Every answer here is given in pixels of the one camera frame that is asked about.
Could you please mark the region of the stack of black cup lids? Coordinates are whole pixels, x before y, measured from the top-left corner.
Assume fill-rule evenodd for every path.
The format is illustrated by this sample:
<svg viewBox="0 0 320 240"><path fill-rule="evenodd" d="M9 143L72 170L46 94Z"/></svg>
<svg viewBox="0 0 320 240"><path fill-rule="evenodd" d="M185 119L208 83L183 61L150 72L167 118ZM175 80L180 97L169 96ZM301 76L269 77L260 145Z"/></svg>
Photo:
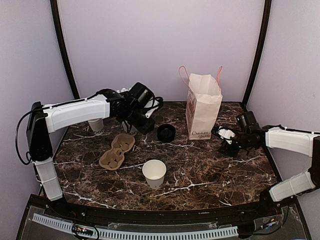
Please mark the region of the stack of black cup lids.
<svg viewBox="0 0 320 240"><path fill-rule="evenodd" d="M170 143L175 139L176 129L171 124L162 124L157 128L157 139L162 143Z"/></svg>

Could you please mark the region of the white paper takeout bag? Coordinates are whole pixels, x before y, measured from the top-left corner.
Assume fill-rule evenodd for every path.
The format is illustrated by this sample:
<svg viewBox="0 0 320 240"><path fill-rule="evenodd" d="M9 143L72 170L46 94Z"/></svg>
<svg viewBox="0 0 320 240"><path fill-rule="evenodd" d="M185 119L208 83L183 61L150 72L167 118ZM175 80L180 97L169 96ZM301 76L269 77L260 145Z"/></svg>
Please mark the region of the white paper takeout bag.
<svg viewBox="0 0 320 240"><path fill-rule="evenodd" d="M209 140L212 136L223 95L220 84L220 66L216 77L186 72L181 77L188 87L186 102L186 123L190 140Z"/></svg>

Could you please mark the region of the brown cardboard cup carrier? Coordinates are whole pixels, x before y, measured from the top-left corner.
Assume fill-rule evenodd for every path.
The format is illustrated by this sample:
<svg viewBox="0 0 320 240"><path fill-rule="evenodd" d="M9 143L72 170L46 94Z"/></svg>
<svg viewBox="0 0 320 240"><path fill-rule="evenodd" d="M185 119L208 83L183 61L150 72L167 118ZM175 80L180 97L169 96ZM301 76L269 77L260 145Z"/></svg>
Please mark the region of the brown cardboard cup carrier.
<svg viewBox="0 0 320 240"><path fill-rule="evenodd" d="M125 153L133 148L135 142L135 138L131 135L118 134L111 143L111 149L100 157L99 165L109 171L117 170L125 160Z"/></svg>

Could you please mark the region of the white paper coffee cup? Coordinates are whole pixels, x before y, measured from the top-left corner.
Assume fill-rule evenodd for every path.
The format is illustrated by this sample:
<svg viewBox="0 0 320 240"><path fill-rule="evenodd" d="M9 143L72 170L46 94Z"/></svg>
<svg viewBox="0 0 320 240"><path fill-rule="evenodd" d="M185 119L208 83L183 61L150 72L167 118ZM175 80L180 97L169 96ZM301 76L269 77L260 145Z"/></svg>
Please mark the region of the white paper coffee cup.
<svg viewBox="0 0 320 240"><path fill-rule="evenodd" d="M147 161L142 167L142 173L147 184L154 190L158 190L161 187L166 172L165 163L157 159Z"/></svg>

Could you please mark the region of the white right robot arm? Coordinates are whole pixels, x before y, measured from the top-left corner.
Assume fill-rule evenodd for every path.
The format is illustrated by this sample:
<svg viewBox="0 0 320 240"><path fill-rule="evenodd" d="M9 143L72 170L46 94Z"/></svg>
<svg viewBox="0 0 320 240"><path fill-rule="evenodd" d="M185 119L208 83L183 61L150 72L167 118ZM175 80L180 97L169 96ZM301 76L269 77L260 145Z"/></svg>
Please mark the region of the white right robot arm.
<svg viewBox="0 0 320 240"><path fill-rule="evenodd" d="M299 197L304 205L320 202L320 134L293 130L280 125L246 130L225 126L212 129L222 140L219 152L236 163L248 164L257 157L238 159L262 148L270 151L282 180L261 193L262 201L255 205L255 213L266 217L275 203Z"/></svg>

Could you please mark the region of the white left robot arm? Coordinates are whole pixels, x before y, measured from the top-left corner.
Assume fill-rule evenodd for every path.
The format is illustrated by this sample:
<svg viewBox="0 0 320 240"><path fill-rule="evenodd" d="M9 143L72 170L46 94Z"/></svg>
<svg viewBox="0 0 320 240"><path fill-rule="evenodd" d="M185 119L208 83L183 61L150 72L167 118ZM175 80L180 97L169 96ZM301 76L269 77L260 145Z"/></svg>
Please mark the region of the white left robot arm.
<svg viewBox="0 0 320 240"><path fill-rule="evenodd" d="M67 218L71 213L65 203L57 172L53 163L53 148L50 134L57 130L89 122L96 135L103 132L98 127L104 119L116 118L136 128L143 135L154 129L152 114L163 106L163 98L143 84L137 83L130 90L118 92L102 89L90 97L43 105L35 102L31 110L23 115L28 118L26 138L28 150L24 165L33 164L38 181L44 188L47 198L52 201L51 210L60 218Z"/></svg>

